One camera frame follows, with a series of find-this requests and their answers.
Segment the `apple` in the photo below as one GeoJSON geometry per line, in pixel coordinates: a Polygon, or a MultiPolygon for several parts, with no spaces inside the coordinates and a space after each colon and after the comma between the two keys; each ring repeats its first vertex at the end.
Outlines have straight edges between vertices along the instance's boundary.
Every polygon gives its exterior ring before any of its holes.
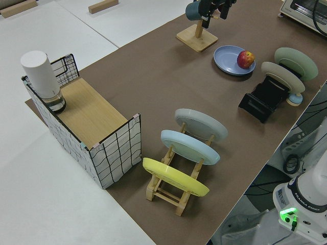
{"type": "Polygon", "coordinates": [[[237,65],[240,68],[247,69],[254,62],[254,54],[248,50],[241,51],[237,56],[237,65]]]}

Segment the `brown table mat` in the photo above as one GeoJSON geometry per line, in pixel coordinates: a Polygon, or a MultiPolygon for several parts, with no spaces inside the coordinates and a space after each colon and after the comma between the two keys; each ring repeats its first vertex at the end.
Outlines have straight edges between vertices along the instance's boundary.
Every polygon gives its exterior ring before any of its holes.
{"type": "MultiPolygon", "coordinates": [[[[229,130],[224,141],[212,144],[220,162],[204,166],[198,178],[210,189],[209,194],[191,197],[182,217],[175,215],[173,205],[159,198],[146,200],[151,176],[141,163],[107,189],[155,243],[206,244],[326,81],[326,40],[289,18],[279,18],[281,5],[279,0],[237,1],[227,20],[211,20],[207,30],[218,42],[202,53],[175,37],[194,24],[183,15],[80,71],[126,118],[142,115],[144,157],[160,160],[164,156],[167,149],[160,132],[179,130],[174,120],[178,108],[206,113],[229,130]],[[253,52],[254,72],[236,77],[221,71],[213,54],[223,45],[253,52]],[[274,62],[279,47],[309,55],[319,75],[305,83],[300,106],[283,102],[262,124],[238,104],[245,93],[263,82],[261,64],[274,62]]],[[[194,165],[176,156],[172,166],[190,173],[194,165]]]]}

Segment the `wooden mug tree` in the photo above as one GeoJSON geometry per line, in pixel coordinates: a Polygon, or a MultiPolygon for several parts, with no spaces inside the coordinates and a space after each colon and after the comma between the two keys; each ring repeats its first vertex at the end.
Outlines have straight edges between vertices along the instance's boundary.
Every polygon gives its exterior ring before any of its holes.
{"type": "Polygon", "coordinates": [[[177,39],[181,40],[187,46],[194,49],[196,52],[202,52],[207,47],[217,42],[218,38],[206,31],[202,27],[202,19],[198,24],[194,24],[184,31],[177,34],[177,39]]]}

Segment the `fabric storage box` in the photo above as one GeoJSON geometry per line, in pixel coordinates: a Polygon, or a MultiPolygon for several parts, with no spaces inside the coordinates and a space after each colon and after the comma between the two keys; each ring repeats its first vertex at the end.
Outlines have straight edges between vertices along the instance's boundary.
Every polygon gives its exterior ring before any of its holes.
{"type": "Polygon", "coordinates": [[[66,99],[62,113],[43,102],[27,76],[22,77],[24,85],[50,132],[105,189],[141,161],[141,116],[125,119],[79,76],[72,54],[51,66],[66,99]]]}

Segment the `yellow plate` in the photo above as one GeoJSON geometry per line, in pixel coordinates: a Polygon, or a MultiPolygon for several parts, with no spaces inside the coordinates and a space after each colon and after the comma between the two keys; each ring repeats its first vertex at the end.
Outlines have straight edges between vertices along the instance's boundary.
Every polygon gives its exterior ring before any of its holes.
{"type": "Polygon", "coordinates": [[[201,182],[193,179],[191,176],[184,174],[183,172],[167,166],[156,160],[150,158],[143,159],[143,167],[149,173],[156,175],[163,181],[183,190],[190,192],[198,197],[203,197],[209,192],[208,187],[201,182]]]}

